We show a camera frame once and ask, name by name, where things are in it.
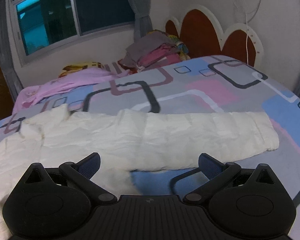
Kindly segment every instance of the pink cloth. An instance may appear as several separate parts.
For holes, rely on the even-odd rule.
[[[153,63],[157,62],[158,60],[162,59],[171,54],[175,54],[179,50],[172,47],[168,44],[162,44],[159,48],[151,51],[149,54],[143,56],[139,61],[138,65],[143,67],[148,67]]]
[[[178,53],[167,55],[166,57],[164,57],[164,58],[160,59],[159,61],[153,63],[152,65],[150,65],[149,67],[143,69],[142,71],[168,66],[168,65],[171,65],[171,64],[179,63],[181,61],[182,60],[180,59]]]
[[[127,76],[128,74],[129,71],[125,71],[119,75],[114,75],[109,71],[92,67],[68,74],[62,78],[54,79],[41,86],[27,87],[19,93],[12,114],[29,108],[44,98],[69,92],[76,87],[111,81]]]

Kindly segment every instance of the pink blanket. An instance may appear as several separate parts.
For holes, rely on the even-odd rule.
[[[125,71],[119,75],[114,75],[109,71],[93,67],[69,74],[62,78],[54,79],[41,86],[27,87],[19,93],[12,114],[29,108],[44,98],[69,92],[76,87],[114,80],[128,74],[129,71]]]

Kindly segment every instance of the folded clothes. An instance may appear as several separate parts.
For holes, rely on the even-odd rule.
[[[159,48],[151,51],[147,55],[140,58],[138,61],[139,66],[149,67],[153,63],[157,62],[158,60],[162,59],[171,54],[176,54],[179,52],[179,49],[175,46],[171,46],[169,44],[162,44]]]
[[[174,42],[160,32],[150,33],[126,48],[127,54],[134,61],[138,62],[142,57],[159,48],[162,44],[175,46]]]
[[[168,66],[171,64],[175,64],[175,63],[179,63],[182,60],[180,59],[180,56],[178,53],[175,54],[171,54],[171,55],[167,55],[165,57],[163,57],[162,59],[156,61],[155,63],[151,64],[150,66],[148,66],[147,68],[143,68],[140,71],[146,71],[146,70],[150,70],[150,69],[154,69],[154,68],[159,68],[159,67],[164,67],[164,66]]]
[[[27,87],[19,93],[12,114],[17,113],[22,109],[29,108],[30,106],[39,103],[44,98],[69,92],[76,87],[114,80],[127,76],[128,73],[129,71],[125,71],[119,75],[114,75],[109,71],[92,67],[54,79],[44,85]]]
[[[163,35],[169,37],[173,43],[180,49],[180,51],[184,54],[188,54],[189,50],[187,48],[187,46],[179,39],[179,37],[172,35],[172,34],[168,34],[166,32],[160,31],[160,30],[153,30],[148,32],[148,34],[153,33],[153,32],[159,32],[162,33]]]

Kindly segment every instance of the black plastic mount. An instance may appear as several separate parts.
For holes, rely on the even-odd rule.
[[[97,153],[59,168],[31,164],[3,206],[11,240],[289,239],[296,209],[267,164],[242,169],[201,154],[209,181],[183,202],[174,195],[117,200],[90,181],[99,168]]]

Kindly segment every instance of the glass pane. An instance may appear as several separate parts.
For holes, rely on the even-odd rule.
[[[134,21],[128,0],[75,0],[82,33]]]
[[[17,13],[27,55],[77,34],[70,0],[25,0]]]

